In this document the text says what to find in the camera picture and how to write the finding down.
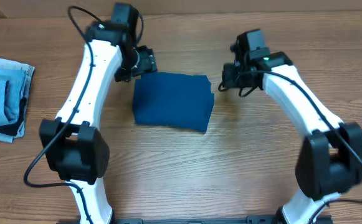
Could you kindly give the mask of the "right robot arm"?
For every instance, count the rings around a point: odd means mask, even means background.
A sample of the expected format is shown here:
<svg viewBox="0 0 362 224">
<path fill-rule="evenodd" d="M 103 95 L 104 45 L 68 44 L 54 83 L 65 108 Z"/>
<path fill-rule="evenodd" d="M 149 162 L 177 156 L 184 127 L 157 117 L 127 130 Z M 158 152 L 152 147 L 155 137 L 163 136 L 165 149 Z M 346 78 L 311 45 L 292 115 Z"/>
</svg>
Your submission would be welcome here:
<svg viewBox="0 0 362 224">
<path fill-rule="evenodd" d="M 230 47 L 235 59 L 223 67 L 219 91 L 230 88 L 266 92 L 302 137 L 295 167 L 295 195 L 266 223 L 331 223 L 321 218 L 327 206 L 362 181 L 362 129 L 346 124 L 306 86 L 284 52 L 272 53 L 262 31 L 237 36 Z"/>
</svg>

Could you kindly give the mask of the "dark blue t-shirt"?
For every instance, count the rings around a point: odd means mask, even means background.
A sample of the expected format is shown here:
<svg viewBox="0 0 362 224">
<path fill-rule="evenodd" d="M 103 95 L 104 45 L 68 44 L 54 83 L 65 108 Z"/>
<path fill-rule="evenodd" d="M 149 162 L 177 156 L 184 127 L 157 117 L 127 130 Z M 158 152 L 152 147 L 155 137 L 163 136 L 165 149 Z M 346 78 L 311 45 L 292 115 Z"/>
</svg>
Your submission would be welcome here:
<svg viewBox="0 0 362 224">
<path fill-rule="evenodd" d="M 213 107 L 214 93 L 205 75 L 154 72 L 135 81 L 132 110 L 136 124 L 205 133 Z"/>
</svg>

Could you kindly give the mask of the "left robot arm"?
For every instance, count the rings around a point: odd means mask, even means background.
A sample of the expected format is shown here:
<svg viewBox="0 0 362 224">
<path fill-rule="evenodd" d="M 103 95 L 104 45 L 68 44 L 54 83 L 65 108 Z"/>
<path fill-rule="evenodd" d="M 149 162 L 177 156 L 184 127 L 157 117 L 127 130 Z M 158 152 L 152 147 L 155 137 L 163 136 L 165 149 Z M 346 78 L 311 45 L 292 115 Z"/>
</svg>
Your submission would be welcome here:
<svg viewBox="0 0 362 224">
<path fill-rule="evenodd" d="M 55 119 L 42 120 L 39 129 L 49 168 L 68 186 L 80 212 L 79 223 L 114 223 L 103 176 L 110 150 L 100 134 L 100 118 L 112 81 L 157 70 L 154 53 L 138 43 L 143 18 L 127 3 L 116 3 L 111 18 L 96 18 L 81 36 L 82 63 L 74 85 Z"/>
</svg>

